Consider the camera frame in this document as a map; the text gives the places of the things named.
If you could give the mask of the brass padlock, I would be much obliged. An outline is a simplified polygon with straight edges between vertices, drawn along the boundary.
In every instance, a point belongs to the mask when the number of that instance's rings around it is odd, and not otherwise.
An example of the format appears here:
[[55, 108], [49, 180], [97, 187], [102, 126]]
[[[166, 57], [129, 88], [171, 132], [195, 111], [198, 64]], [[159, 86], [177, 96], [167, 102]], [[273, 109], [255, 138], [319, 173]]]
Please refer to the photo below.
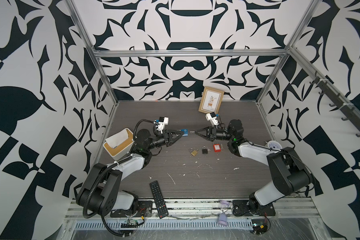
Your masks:
[[198, 149], [194, 149], [194, 148], [190, 148], [190, 149], [189, 149], [189, 152], [190, 152], [190, 154], [191, 154], [193, 157], [195, 157], [195, 156], [198, 154], [199, 150], [198, 150]]

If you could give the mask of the white alarm clock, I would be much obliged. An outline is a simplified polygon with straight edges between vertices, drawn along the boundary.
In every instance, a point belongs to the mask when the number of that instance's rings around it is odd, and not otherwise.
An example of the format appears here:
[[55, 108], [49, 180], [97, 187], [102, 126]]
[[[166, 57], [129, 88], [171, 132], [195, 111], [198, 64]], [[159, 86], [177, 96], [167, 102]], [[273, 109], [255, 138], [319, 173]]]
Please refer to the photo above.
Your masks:
[[271, 150], [276, 150], [276, 151], [279, 151], [283, 148], [282, 145], [277, 141], [268, 141], [267, 147]]

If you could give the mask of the left circuit board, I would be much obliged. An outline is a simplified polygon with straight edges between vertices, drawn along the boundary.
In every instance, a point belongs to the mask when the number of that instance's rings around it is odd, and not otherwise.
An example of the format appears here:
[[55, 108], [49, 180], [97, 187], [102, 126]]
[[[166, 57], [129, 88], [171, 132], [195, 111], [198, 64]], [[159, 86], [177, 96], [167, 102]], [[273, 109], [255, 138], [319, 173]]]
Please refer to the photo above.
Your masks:
[[127, 220], [126, 223], [121, 224], [121, 228], [138, 228], [139, 226], [142, 226], [145, 223], [144, 217], [142, 217], [142, 221], [138, 222], [137, 220]]

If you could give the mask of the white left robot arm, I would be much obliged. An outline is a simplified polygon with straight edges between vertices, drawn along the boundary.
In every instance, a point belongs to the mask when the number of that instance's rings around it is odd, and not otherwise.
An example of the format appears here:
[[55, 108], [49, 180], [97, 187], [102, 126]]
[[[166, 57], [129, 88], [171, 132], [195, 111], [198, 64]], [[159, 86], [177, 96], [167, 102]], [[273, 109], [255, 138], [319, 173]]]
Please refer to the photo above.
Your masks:
[[151, 135], [147, 129], [139, 130], [132, 149], [113, 164], [95, 164], [89, 172], [77, 197], [83, 207], [83, 217], [107, 216], [110, 212], [137, 211], [138, 196], [120, 190], [123, 179], [148, 165], [154, 154], [152, 149], [172, 146], [184, 135], [183, 131], [163, 130]]

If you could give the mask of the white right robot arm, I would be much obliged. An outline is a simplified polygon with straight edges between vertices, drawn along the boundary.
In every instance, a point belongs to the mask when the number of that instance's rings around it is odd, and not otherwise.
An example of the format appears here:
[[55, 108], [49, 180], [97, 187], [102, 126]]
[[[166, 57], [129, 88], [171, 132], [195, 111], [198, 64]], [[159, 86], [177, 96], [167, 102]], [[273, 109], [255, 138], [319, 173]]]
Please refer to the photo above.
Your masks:
[[228, 127], [206, 127], [195, 134], [208, 141], [227, 141], [229, 151], [269, 167], [271, 182], [249, 196], [252, 211], [267, 206], [285, 196], [297, 192], [314, 182], [314, 176], [301, 161], [293, 148], [272, 149], [251, 143], [244, 138], [244, 128], [240, 120], [231, 120]]

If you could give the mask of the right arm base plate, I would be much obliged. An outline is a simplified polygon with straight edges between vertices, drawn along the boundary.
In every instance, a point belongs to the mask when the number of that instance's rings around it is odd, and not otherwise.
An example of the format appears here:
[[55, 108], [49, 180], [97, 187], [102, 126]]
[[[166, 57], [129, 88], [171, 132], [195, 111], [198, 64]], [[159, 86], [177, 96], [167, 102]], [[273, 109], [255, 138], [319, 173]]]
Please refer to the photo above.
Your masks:
[[273, 204], [262, 206], [256, 199], [233, 200], [233, 215], [236, 217], [274, 217], [276, 215]]

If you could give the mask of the black padlock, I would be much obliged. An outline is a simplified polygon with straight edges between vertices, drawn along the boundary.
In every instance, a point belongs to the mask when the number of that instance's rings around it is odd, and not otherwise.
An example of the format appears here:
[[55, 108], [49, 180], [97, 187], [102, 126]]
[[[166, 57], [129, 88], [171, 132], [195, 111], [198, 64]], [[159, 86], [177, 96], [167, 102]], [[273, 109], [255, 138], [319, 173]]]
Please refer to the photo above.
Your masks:
[[206, 146], [203, 146], [203, 147], [202, 147], [202, 154], [203, 154], [203, 155], [206, 155], [206, 154], [208, 154], [208, 153], [209, 153], [208, 148], [207, 148]]

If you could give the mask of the blue padlock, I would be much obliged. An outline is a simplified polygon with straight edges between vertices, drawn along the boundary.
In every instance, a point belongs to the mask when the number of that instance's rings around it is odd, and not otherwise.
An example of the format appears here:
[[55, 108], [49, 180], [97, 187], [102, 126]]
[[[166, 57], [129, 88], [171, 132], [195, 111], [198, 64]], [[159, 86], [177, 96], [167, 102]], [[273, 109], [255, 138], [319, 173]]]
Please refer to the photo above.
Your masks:
[[183, 133], [183, 137], [186, 137], [189, 135], [189, 132], [187, 129], [182, 129], [181, 132]]

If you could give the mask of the right circuit board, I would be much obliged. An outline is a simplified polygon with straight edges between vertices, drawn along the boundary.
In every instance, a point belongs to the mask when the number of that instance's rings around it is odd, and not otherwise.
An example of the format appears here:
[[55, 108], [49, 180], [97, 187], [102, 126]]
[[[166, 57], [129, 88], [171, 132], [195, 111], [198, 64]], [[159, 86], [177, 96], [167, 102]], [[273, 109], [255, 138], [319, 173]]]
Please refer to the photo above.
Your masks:
[[264, 218], [260, 222], [253, 223], [253, 229], [250, 231], [252, 234], [261, 236], [271, 229], [271, 222], [268, 218]]

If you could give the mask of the black remote control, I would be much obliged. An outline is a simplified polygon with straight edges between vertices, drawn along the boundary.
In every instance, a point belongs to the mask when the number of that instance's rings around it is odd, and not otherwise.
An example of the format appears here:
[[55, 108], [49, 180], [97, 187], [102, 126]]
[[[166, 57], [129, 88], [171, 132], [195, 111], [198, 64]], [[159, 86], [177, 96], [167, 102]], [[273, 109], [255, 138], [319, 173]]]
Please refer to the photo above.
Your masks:
[[163, 219], [167, 217], [169, 215], [169, 212], [158, 181], [150, 183], [150, 189], [153, 195], [159, 218]]

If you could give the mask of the purple hourglass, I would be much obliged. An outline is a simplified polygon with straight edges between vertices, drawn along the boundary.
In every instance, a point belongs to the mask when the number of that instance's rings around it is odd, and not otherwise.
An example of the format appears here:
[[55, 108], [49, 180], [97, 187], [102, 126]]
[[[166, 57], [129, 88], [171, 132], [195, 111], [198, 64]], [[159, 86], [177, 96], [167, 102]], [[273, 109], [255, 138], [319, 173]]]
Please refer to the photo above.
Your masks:
[[228, 226], [228, 217], [226, 212], [229, 210], [230, 203], [226, 200], [220, 200], [221, 213], [218, 218], [218, 224], [224, 227]]

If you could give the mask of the gold picture frame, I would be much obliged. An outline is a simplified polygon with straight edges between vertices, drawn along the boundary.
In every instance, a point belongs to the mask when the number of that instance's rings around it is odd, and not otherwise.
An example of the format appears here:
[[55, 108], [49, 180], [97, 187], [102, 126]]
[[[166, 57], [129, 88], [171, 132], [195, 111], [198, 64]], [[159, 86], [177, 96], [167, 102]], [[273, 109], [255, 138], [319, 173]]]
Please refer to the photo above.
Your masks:
[[201, 113], [219, 113], [219, 109], [224, 97], [224, 91], [211, 87], [204, 87], [199, 112]]

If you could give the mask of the red padlock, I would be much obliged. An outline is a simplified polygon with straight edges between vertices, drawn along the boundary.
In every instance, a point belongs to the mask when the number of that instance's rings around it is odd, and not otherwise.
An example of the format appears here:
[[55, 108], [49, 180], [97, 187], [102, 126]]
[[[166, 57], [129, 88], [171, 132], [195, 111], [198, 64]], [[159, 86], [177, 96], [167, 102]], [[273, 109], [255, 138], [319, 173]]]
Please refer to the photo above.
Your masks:
[[218, 153], [222, 151], [222, 146], [218, 143], [217, 140], [213, 141], [213, 148], [214, 148], [214, 152]]

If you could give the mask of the grey wall hook rack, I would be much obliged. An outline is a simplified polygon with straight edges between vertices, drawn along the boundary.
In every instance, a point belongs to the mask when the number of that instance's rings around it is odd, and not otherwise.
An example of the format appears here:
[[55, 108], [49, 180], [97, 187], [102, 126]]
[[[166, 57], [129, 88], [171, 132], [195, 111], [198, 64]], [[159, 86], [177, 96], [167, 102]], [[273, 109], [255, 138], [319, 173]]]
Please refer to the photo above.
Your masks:
[[334, 110], [339, 110], [342, 112], [344, 117], [342, 117], [342, 121], [351, 122], [354, 127], [359, 131], [356, 136], [360, 138], [360, 110], [356, 107], [355, 104], [351, 103], [351, 101], [346, 98], [346, 96], [338, 90], [333, 83], [331, 83], [328, 79], [323, 79], [318, 75], [316, 71], [314, 74], [309, 74], [312, 78], [310, 85], [316, 85], [319, 88], [319, 99], [317, 102], [318, 112], [320, 111], [320, 104], [323, 96], [326, 96], [331, 102], [329, 106]]

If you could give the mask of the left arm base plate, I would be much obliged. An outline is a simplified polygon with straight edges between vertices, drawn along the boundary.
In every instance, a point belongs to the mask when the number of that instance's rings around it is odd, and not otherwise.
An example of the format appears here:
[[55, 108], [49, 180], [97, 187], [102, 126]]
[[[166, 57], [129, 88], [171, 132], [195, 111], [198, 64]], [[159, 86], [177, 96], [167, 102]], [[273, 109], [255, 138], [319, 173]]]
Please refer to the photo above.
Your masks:
[[111, 218], [140, 218], [151, 217], [153, 210], [153, 201], [134, 202], [128, 210], [116, 210], [111, 212]]

